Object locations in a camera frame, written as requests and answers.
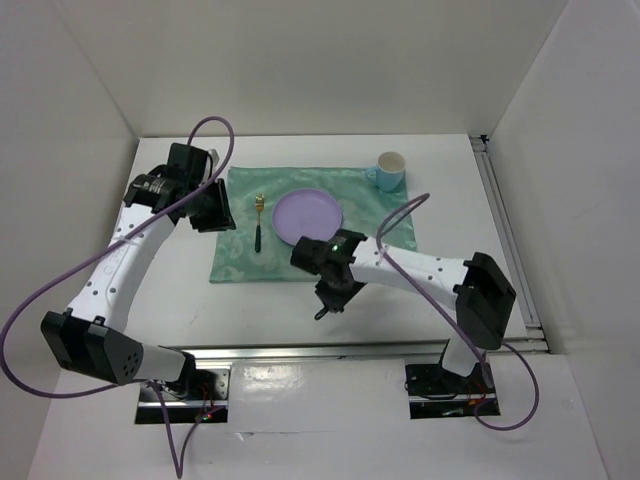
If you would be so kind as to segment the green patterned cloth placemat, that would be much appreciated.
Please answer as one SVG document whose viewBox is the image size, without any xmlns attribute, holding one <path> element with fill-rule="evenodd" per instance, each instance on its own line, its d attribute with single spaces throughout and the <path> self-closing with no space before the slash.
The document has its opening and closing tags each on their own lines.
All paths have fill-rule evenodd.
<svg viewBox="0 0 640 480">
<path fill-rule="evenodd" d="M 272 226 L 272 210 L 285 194 L 317 189 L 330 194 L 343 213 L 342 227 L 373 236 L 393 210 L 408 201 L 406 183 L 380 191 L 363 168 L 240 168 L 227 173 L 227 191 L 236 228 L 217 235 L 209 281 L 219 283 L 313 282 L 315 278 L 290 265 L 292 246 Z M 261 217 L 262 250 L 254 251 L 255 198 L 265 197 Z"/>
</svg>

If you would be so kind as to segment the gold fork black handle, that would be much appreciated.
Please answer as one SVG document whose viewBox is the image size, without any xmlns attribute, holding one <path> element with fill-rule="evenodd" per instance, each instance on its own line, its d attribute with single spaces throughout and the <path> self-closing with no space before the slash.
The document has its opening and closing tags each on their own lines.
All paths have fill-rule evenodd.
<svg viewBox="0 0 640 480">
<path fill-rule="evenodd" d="M 255 243 L 254 251 L 260 253 L 262 250 L 262 229 L 261 229 L 261 217 L 265 207 L 265 197 L 263 193 L 259 193 L 255 198 L 255 210 L 256 210 L 256 229 L 255 229 Z"/>
</svg>

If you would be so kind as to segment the light blue mug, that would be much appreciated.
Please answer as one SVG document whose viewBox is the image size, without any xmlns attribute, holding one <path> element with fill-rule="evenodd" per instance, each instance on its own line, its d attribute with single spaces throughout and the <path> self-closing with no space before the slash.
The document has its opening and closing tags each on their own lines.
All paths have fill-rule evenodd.
<svg viewBox="0 0 640 480">
<path fill-rule="evenodd" d="M 384 152 L 376 165 L 366 170 L 366 178 L 380 191 L 388 193 L 394 191 L 405 176 L 406 160 L 397 152 Z"/>
</svg>

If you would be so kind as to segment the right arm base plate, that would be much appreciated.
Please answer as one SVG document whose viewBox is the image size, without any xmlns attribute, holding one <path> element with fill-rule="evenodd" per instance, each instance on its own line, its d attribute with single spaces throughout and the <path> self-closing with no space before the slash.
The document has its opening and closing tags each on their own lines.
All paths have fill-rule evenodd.
<svg viewBox="0 0 640 480">
<path fill-rule="evenodd" d="M 499 416 L 494 387 L 485 382 L 477 364 L 468 377 L 444 370 L 439 364 L 407 364 L 405 391 L 412 420 Z"/>
</svg>

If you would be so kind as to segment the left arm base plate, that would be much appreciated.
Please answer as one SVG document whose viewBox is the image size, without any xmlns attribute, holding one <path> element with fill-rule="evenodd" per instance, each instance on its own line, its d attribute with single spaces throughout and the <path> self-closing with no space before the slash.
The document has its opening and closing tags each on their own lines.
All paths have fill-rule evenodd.
<svg viewBox="0 0 640 480">
<path fill-rule="evenodd" d="M 226 423 L 228 420 L 231 368 L 215 365 L 198 370 L 195 380 L 182 392 L 177 386 L 156 381 L 171 424 L 187 425 L 197 421 L 205 424 Z M 159 425 L 164 422 L 160 398 L 147 384 L 139 390 L 134 423 Z"/>
</svg>

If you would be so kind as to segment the gold knife black handle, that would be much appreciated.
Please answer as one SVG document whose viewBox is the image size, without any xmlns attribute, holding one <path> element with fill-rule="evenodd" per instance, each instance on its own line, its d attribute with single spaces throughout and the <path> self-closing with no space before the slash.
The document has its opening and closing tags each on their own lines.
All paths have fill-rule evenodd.
<svg viewBox="0 0 640 480">
<path fill-rule="evenodd" d="M 328 310 L 326 308 L 321 309 L 320 311 L 318 311 L 315 315 L 314 315 L 314 319 L 316 321 L 319 321 L 320 319 L 322 319 L 326 314 L 328 313 Z"/>
</svg>

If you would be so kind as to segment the purple plastic plate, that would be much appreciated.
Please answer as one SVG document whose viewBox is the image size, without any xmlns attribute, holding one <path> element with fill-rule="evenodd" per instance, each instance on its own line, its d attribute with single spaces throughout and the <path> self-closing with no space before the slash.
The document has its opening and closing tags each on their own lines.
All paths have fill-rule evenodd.
<svg viewBox="0 0 640 480">
<path fill-rule="evenodd" d="M 272 210 L 272 226 L 278 237 L 295 246 L 301 237 L 329 240 L 341 227 L 342 209 L 327 192 L 305 188 L 282 196 Z"/>
</svg>

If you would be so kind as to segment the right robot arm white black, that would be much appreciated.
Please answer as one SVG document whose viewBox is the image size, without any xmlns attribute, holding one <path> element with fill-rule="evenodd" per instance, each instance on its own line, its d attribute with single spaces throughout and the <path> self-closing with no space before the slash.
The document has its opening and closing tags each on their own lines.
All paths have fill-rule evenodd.
<svg viewBox="0 0 640 480">
<path fill-rule="evenodd" d="M 460 391 L 486 353 L 501 348 L 516 300 L 510 281 L 487 254 L 431 256 L 346 230 L 310 243 L 309 270 L 320 277 L 320 316 L 342 312 L 368 284 L 423 295 L 454 331 L 436 369 L 438 384 L 448 392 Z"/>
</svg>

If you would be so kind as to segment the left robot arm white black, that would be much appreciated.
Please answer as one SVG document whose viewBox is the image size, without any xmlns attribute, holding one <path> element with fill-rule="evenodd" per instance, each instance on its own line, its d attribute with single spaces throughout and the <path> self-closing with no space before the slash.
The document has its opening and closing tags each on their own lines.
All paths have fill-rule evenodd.
<svg viewBox="0 0 640 480">
<path fill-rule="evenodd" d="M 61 368 L 116 385 L 161 382 L 176 399 L 189 397 L 206 375 L 193 355 L 147 345 L 126 335 L 136 293 L 161 245 L 178 221 L 198 232 L 232 230 L 225 183 L 217 179 L 197 197 L 203 173 L 158 166 L 137 176 L 110 241 L 86 286 L 62 313 L 48 312 L 41 332 Z"/>
</svg>

